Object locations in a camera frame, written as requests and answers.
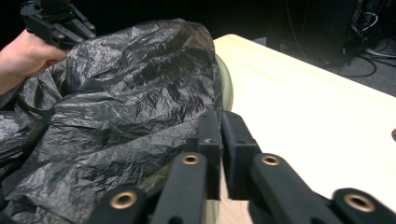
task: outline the black plastic bag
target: black plastic bag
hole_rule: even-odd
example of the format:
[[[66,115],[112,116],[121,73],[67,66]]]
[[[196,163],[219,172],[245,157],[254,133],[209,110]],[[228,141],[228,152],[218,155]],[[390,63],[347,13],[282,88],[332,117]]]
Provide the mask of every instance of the black plastic bag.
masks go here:
[[[3,220],[84,223],[106,191],[153,188],[199,115],[221,109],[214,51],[202,25],[154,21],[86,41],[26,80],[3,104],[23,119],[0,160],[29,156],[2,183]]]

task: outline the tabletop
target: tabletop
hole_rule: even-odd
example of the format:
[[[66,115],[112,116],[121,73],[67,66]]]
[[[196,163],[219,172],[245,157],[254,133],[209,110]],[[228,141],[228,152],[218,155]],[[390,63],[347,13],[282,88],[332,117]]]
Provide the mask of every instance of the tabletop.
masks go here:
[[[234,113],[262,152],[285,159],[327,198],[363,190],[396,211],[396,98],[237,35],[214,40],[229,69]],[[222,189],[217,223],[251,223]]]

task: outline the human hand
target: human hand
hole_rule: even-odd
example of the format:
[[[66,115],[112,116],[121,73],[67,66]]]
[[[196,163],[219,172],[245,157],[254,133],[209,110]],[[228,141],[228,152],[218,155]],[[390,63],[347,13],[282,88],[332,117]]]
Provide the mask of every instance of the human hand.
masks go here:
[[[24,30],[0,51],[0,94],[62,61],[67,51],[46,44]]]

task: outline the trash bag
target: trash bag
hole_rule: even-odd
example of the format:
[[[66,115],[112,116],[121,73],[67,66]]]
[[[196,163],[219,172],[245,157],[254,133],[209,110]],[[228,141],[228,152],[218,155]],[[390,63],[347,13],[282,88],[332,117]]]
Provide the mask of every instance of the trash bag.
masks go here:
[[[116,186],[154,188],[222,105],[210,33],[183,20],[85,41],[12,95],[0,161],[23,165],[2,182],[2,223],[84,223]]]

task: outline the gray carpet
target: gray carpet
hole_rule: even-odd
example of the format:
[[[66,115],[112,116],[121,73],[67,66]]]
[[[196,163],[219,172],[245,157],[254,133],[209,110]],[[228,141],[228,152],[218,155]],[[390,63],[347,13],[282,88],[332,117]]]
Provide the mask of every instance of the gray carpet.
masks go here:
[[[253,41],[264,46],[266,44],[265,38],[255,39]],[[391,38],[383,39],[376,43],[376,46],[373,50],[378,51],[380,54],[396,55],[396,42]],[[338,76],[349,78],[350,80],[359,82],[362,85],[396,97],[396,67],[383,64],[389,63],[393,66],[396,66],[396,59],[378,59],[378,57],[366,52],[363,52],[360,54],[360,56],[369,59],[375,65],[375,67],[360,57],[354,57],[350,62],[334,65],[326,68],[326,70],[333,72]]]

